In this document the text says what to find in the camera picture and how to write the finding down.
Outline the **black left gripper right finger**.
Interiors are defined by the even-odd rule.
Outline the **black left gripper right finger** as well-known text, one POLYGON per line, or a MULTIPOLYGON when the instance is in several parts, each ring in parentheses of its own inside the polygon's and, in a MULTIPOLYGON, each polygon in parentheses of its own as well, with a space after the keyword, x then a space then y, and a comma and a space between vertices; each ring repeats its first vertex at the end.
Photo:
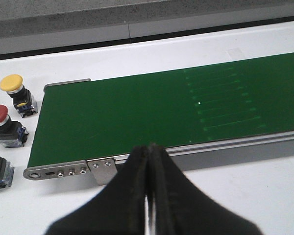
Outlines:
POLYGON ((199 190, 159 145, 148 148, 151 235, 260 235, 252 222, 199 190))

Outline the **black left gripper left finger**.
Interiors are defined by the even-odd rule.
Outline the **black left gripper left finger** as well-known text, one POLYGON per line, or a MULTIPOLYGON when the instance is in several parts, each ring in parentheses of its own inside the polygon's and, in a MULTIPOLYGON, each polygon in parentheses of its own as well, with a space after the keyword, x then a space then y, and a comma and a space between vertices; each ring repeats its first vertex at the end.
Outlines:
POLYGON ((88 203, 55 221, 48 235, 143 235, 147 147, 136 146, 105 188, 88 203))

